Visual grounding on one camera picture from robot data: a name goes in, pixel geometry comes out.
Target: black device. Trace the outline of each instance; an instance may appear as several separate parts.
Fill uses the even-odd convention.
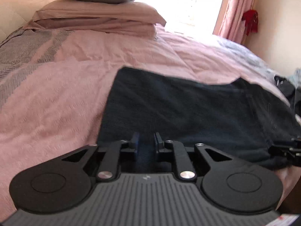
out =
[[[292,142],[299,147],[301,140]],[[138,156],[138,133],[20,172],[9,187],[18,210],[3,226],[263,226],[279,216],[283,188],[270,170],[203,143],[163,141],[159,133],[154,145],[154,158],[171,163],[172,172],[127,172]],[[270,148],[295,165],[299,151],[288,143]]]

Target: label sticker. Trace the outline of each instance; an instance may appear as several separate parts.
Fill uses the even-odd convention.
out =
[[[266,226],[290,226],[298,217],[299,215],[282,214],[279,218],[270,222]]]

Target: logo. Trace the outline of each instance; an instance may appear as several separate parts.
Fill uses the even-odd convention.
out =
[[[142,178],[145,179],[145,180],[150,180],[151,177],[148,176],[148,175],[144,175]]]

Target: dark towel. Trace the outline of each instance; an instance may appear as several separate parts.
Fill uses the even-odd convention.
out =
[[[185,146],[205,143],[270,169],[289,165],[284,158],[270,158],[273,140],[301,135],[285,103],[243,79],[206,85],[122,68],[110,91],[97,142],[130,139],[135,131],[142,137],[136,172],[163,169],[153,162],[154,132]]]

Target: pink bedspread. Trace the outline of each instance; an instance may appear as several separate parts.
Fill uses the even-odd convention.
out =
[[[23,63],[1,62],[6,66],[0,71],[0,221],[15,210],[8,191],[14,175],[95,142],[107,96],[122,66],[207,84],[227,84],[242,77],[285,101],[268,79],[241,58],[162,28],[157,40],[91,30],[26,33],[28,37],[19,36],[23,41],[15,37],[0,47],[3,57],[13,53],[13,48],[5,52],[13,42],[26,54],[22,50],[29,36],[49,37],[36,39],[41,46],[32,45]],[[17,62],[19,55],[12,57]],[[301,169],[276,173],[284,185],[283,199]]]

